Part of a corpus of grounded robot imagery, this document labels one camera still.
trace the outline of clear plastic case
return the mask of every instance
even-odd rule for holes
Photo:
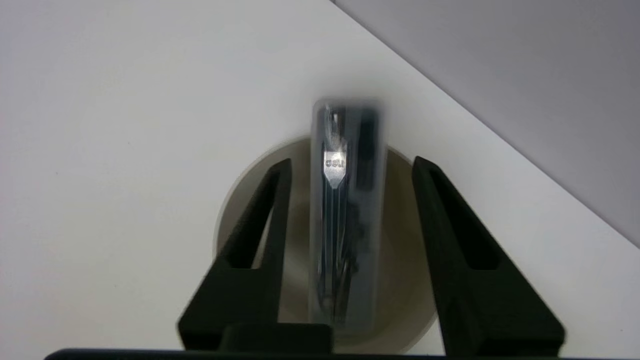
[[[312,322],[372,329],[387,147],[380,103],[324,99],[311,134]]]

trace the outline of deli logo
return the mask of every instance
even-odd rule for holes
[[[344,167],[344,160],[327,160],[324,164],[326,167]]]

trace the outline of gray background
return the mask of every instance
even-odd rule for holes
[[[640,245],[640,1],[336,5]]]

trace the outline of black holder arm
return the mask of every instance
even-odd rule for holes
[[[416,157],[420,213],[448,356],[557,356],[564,329],[447,176]]]
[[[291,160],[273,165],[178,322],[186,350],[330,352],[325,325],[278,324]],[[252,269],[271,212],[262,264]]]

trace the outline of white table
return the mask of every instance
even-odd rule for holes
[[[385,100],[390,145],[447,172],[564,323],[562,355],[640,356],[640,250],[331,2],[16,0],[0,357],[179,348],[227,192],[322,95]],[[437,328],[411,351],[441,352]]]

